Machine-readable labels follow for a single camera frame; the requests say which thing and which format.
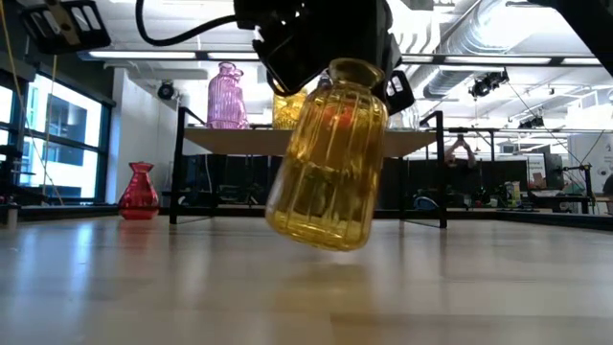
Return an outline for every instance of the vase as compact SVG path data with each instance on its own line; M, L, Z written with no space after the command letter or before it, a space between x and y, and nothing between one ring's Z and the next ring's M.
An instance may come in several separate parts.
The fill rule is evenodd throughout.
M272 113L272 127L275 129L294 129L298 125L300 110L307 99L305 89L289 97L275 95Z
M349 251L371 231L387 109L371 89L383 72L366 61L335 59L332 85L306 99L266 203L279 233L316 247Z
M145 162L129 164L133 175L119 201L124 219L153 219L159 211L159 200L151 184L149 172L153 165Z
M242 71L232 62L221 62L219 74L209 83L207 126L213 129L245 128L247 115L238 85Z

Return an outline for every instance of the jar neck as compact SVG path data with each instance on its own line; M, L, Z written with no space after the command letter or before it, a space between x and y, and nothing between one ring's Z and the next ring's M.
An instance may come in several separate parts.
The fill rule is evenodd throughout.
M350 80L334 80L334 85L343 85L347 88L350 89L354 89L354 90L359 90L359 91L367 91L370 92L371 89L367 86L362 85L359 82L355 82L355 81L350 81Z
M385 78L383 71L369 62L348 57L334 59L329 65L329 74L334 82L343 83L351 87L357 85L368 90L375 87Z

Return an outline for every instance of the pink vase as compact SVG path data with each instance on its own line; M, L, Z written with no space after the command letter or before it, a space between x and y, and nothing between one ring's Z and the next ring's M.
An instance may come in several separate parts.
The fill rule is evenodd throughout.
M207 125L215 129L245 128L246 111L242 89L238 86L242 71L232 62L221 62L219 74L209 83Z

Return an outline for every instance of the yellow vase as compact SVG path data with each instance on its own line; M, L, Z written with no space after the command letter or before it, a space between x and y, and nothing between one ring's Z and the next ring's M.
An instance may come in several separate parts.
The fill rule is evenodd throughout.
M366 244L383 162L385 105L371 93L383 73L339 58L332 87L306 99L266 204L266 220L291 239L329 250Z
M294 129L308 93L305 89L289 97L275 95L272 113L272 127L275 129Z

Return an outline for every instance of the red vase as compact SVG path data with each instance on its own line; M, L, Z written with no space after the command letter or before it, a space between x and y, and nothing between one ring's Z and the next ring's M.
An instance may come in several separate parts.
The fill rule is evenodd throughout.
M159 211L159 200L149 172L153 165L145 162L130 163L134 174L119 200L119 213L124 219L152 219Z

